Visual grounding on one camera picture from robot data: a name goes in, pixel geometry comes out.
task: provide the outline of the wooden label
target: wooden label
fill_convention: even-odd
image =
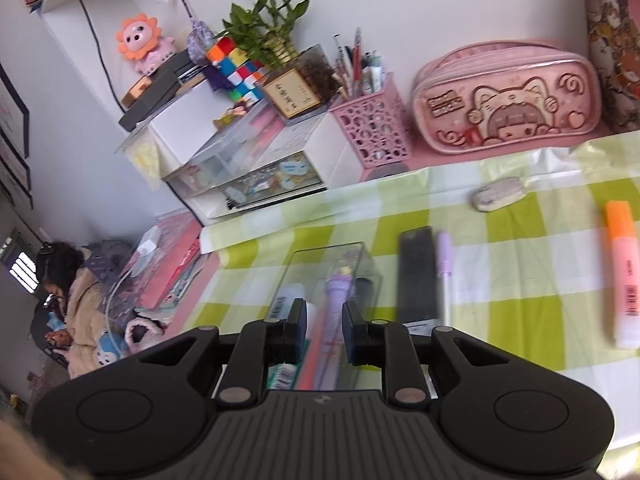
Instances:
[[[316,94],[295,68],[267,83],[264,91],[287,119],[320,104]]]

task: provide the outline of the ridged black surface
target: ridged black surface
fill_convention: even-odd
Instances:
[[[188,457],[157,480],[481,480],[508,478],[466,462],[431,419],[385,406],[377,391],[278,392],[221,415]],[[594,472],[568,478],[598,479]]]

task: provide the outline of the pink pen holder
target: pink pen holder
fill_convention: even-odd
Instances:
[[[330,112],[365,168],[411,157],[409,123],[393,73],[386,74],[380,92],[338,102]]]

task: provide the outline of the clear plastic box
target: clear plastic box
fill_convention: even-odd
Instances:
[[[240,120],[217,131],[171,179],[178,192],[193,196],[246,174],[283,129],[284,121],[267,100]]]
[[[364,319],[376,306],[381,277],[362,242],[296,251],[266,317],[285,319],[296,298],[306,301],[305,357],[300,366],[271,367],[272,389],[350,390],[358,369],[348,365],[342,338],[342,305],[354,300]]]

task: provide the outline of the window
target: window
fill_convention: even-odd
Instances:
[[[27,243],[14,230],[0,247],[0,262],[25,289],[33,294],[38,287],[36,265]]]

